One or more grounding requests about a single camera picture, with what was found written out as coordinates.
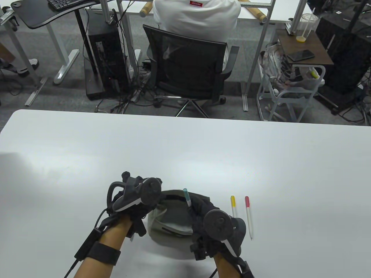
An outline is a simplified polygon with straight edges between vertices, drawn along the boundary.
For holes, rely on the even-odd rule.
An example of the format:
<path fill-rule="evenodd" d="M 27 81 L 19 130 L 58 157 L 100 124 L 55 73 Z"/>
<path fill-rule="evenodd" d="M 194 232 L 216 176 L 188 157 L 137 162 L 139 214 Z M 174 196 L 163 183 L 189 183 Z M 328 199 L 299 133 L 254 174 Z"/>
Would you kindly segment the person's right hand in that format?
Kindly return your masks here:
<path fill-rule="evenodd" d="M 213 239 L 208 235 L 203 221 L 206 214 L 217 209 L 209 200 L 200 199 L 197 196 L 191 196 L 191 206 L 188 208 L 188 214 L 191 217 L 191 228 L 193 230 L 190 251 L 194 253 L 196 260 L 204 260 L 206 256 L 213 258 L 219 254 L 229 263 L 233 262 L 233 257 L 227 247 L 220 241 Z"/>

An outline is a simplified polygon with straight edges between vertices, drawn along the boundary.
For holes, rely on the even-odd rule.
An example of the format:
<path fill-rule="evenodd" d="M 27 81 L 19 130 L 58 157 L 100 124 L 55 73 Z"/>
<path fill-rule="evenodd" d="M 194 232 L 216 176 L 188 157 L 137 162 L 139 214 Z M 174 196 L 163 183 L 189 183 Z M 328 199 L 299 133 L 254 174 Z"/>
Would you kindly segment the person's left hand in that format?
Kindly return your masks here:
<path fill-rule="evenodd" d="M 126 237 L 131 239 L 135 233 L 143 237 L 147 233 L 143 219 L 159 203 L 163 182 L 153 177 L 131 177 L 128 171 L 123 172 L 121 177 L 121 182 L 113 182 L 108 188 L 107 213 L 115 218 L 129 216 L 132 226 Z"/>

